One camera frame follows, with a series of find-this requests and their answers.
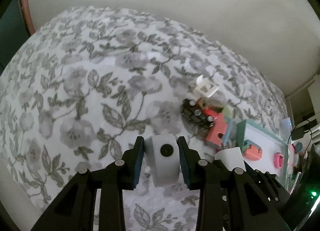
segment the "black hole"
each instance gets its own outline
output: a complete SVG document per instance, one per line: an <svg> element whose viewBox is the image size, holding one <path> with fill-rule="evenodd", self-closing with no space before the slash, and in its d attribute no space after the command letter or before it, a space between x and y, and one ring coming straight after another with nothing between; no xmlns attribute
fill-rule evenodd
<svg viewBox="0 0 320 231"><path fill-rule="evenodd" d="M61 200L59 205L55 208L54 212L59 215L70 217L72 214L73 205L76 200L78 185L74 185Z"/></svg>
<svg viewBox="0 0 320 231"><path fill-rule="evenodd" d="M160 152L163 156L169 157L173 154L173 147L169 144L164 144L160 148Z"/></svg>
<svg viewBox="0 0 320 231"><path fill-rule="evenodd" d="M247 196L250 214L252 216L263 214L268 211L266 205L261 201L260 197L248 183L244 184L244 190Z"/></svg>

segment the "floral fabric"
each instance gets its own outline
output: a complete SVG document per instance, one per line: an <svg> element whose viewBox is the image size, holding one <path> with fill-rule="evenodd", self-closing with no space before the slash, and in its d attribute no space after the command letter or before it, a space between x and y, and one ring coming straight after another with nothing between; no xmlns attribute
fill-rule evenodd
<svg viewBox="0 0 320 231"><path fill-rule="evenodd" d="M138 135L185 136L212 160L206 130L180 114L202 74L220 86L215 99L234 107L236 122L251 118L281 136L282 92L221 43L135 10L66 10L27 40L0 77L1 158L41 210L77 171L106 167ZM136 190L124 191L127 229L194 230L199 193L182 176L155 188L149 170L143 163Z"/></svg>

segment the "toy car wheel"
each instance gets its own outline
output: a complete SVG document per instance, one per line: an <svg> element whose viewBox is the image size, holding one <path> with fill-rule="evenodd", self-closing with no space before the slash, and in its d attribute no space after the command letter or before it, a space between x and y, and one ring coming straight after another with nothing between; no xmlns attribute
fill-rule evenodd
<svg viewBox="0 0 320 231"><path fill-rule="evenodd" d="M200 109L195 110L194 114L195 116L198 117L199 115L201 115L201 110Z"/></svg>
<svg viewBox="0 0 320 231"><path fill-rule="evenodd" d="M189 105L190 105L190 107L194 107L196 105L196 101L194 99L191 99L189 101Z"/></svg>
<svg viewBox="0 0 320 231"><path fill-rule="evenodd" d="M208 122L213 122L214 121L213 116L208 116L207 120L208 120Z"/></svg>

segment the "orange block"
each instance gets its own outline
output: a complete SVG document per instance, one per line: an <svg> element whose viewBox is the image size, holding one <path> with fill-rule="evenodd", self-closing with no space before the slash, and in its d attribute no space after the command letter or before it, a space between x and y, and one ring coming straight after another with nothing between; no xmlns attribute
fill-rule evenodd
<svg viewBox="0 0 320 231"><path fill-rule="evenodd" d="M262 149L258 149L255 145L250 145L243 154L244 158L252 161L258 161L262 158Z"/></svg>
<svg viewBox="0 0 320 231"><path fill-rule="evenodd" d="M210 131L205 139L205 141L221 147L221 137L226 133L228 125L223 120L224 115L219 113L216 120L214 121L214 126L210 128Z"/></svg>

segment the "black circular knob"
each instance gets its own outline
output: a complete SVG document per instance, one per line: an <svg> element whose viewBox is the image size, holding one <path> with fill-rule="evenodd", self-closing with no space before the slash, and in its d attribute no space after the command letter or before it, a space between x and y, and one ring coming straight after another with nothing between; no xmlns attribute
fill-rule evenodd
<svg viewBox="0 0 320 231"><path fill-rule="evenodd" d="M169 144L164 144L161 146L160 152L164 157L169 157L173 154L173 147Z"/></svg>

